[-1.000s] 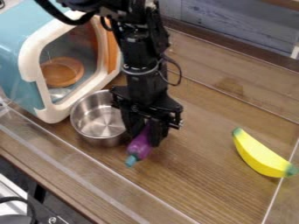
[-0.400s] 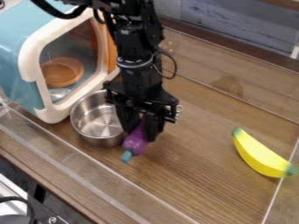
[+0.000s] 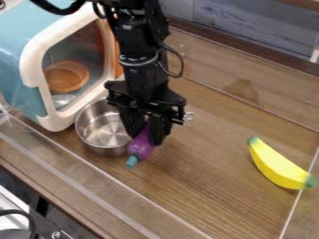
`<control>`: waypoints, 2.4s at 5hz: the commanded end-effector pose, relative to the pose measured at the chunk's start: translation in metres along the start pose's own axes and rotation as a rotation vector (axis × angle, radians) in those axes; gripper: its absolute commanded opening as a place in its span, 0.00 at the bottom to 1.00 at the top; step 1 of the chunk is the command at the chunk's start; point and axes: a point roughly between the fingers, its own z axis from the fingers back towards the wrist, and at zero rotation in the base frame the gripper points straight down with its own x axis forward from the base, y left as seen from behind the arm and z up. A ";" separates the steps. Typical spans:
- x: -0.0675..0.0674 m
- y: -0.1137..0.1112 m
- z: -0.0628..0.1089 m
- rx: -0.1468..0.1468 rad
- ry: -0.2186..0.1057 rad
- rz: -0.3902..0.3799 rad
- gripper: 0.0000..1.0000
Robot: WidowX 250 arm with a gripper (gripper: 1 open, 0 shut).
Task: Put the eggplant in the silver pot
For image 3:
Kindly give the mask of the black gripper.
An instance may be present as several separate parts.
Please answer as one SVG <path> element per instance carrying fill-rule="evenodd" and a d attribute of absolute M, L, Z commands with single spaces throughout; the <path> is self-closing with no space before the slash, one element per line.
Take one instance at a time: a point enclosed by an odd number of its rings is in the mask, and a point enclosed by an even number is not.
<path fill-rule="evenodd" d="M 182 124 L 185 99 L 168 87 L 166 63 L 124 67 L 124 80 L 106 81 L 108 102 L 121 107 L 120 117 L 126 134 L 134 138 L 149 117 L 150 142 L 160 146 L 169 135 L 172 122 Z"/>

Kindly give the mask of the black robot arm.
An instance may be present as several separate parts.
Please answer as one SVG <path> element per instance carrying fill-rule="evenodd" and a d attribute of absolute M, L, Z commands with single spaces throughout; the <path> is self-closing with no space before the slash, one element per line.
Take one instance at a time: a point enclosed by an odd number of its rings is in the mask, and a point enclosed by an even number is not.
<path fill-rule="evenodd" d="M 134 137 L 149 127 L 150 143 L 158 146 L 169 135 L 172 125 L 184 121 L 185 99 L 168 86 L 170 77 L 181 73 L 168 70 L 168 53 L 176 53 L 165 43 L 169 35 L 168 20 L 158 0 L 74 0 L 56 7 L 48 0 L 29 0 L 46 12 L 65 16 L 90 4 L 98 18 L 106 20 L 118 42 L 118 62 L 124 79 L 108 81 L 108 103 L 120 110 L 121 122 Z"/>

